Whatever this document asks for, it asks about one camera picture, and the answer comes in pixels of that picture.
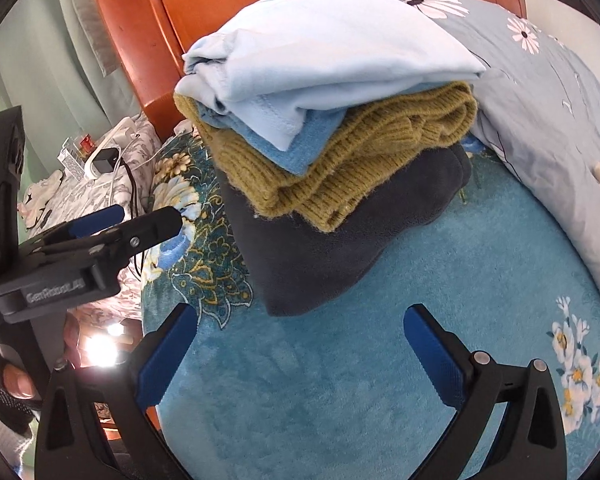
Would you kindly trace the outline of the left hand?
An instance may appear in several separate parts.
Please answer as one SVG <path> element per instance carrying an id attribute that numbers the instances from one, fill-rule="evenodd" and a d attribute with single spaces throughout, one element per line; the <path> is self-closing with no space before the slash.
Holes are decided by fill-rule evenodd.
<path id="1" fill-rule="evenodd" d="M 64 341 L 64 358 L 74 367 L 80 367 L 80 324 L 71 313 L 66 314 Z M 15 399 L 29 401 L 40 398 L 31 377 L 14 364 L 7 363 L 3 368 L 3 384 L 6 391 Z"/>

